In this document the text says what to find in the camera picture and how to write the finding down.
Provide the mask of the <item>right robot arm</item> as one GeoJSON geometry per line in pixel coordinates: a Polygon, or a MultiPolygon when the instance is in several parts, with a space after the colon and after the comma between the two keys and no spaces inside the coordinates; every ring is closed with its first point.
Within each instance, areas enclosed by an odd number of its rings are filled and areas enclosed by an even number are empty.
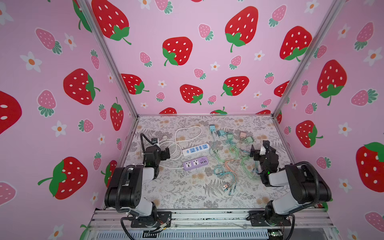
{"type": "Polygon", "coordinates": [[[253,226],[283,224],[294,213],[331,200],[331,189],[309,162],[303,161],[279,169],[279,156],[269,141],[263,141],[260,150],[251,147],[250,156],[260,163],[262,171],[259,176],[266,187],[290,187],[287,194],[269,201],[263,212],[249,212],[247,220],[253,226]]]}

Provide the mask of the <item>teal charger plug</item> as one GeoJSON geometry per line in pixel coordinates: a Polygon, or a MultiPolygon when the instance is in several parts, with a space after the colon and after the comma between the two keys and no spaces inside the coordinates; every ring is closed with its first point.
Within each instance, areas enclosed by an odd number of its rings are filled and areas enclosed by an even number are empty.
{"type": "Polygon", "coordinates": [[[210,132],[213,133],[216,131],[216,126],[215,125],[209,125],[210,132]]]}

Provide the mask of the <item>pink charger plug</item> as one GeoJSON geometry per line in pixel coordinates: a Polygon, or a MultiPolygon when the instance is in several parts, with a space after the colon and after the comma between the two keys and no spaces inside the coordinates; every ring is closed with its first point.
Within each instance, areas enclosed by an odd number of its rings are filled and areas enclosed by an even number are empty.
{"type": "Polygon", "coordinates": [[[247,133],[245,132],[240,132],[240,138],[245,139],[247,137],[247,133]]]}

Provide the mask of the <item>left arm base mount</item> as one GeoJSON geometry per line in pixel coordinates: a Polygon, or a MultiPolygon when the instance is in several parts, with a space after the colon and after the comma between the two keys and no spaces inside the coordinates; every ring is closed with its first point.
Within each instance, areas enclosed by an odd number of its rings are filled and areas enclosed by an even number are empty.
{"type": "Polygon", "coordinates": [[[137,217],[131,221],[131,228],[168,228],[171,226],[172,212],[160,211],[147,217],[137,217]]]}

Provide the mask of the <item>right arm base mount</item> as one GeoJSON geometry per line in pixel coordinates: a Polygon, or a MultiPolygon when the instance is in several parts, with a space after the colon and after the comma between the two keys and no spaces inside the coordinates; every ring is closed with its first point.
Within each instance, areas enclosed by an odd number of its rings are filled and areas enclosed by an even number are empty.
{"type": "Polygon", "coordinates": [[[290,227],[292,225],[288,215],[277,215],[274,212],[249,211],[246,217],[253,227],[290,227]]]}

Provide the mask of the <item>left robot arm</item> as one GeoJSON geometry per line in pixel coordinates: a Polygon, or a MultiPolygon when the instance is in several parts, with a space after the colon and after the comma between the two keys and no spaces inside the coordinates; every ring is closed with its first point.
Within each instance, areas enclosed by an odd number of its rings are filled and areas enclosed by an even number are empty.
{"type": "Polygon", "coordinates": [[[143,164],[115,169],[105,194],[105,206],[133,215],[133,223],[153,226],[159,219],[157,207],[142,196],[142,185],[158,177],[160,163],[170,158],[170,150],[162,150],[157,138],[148,139],[143,133],[140,140],[143,164]]]}

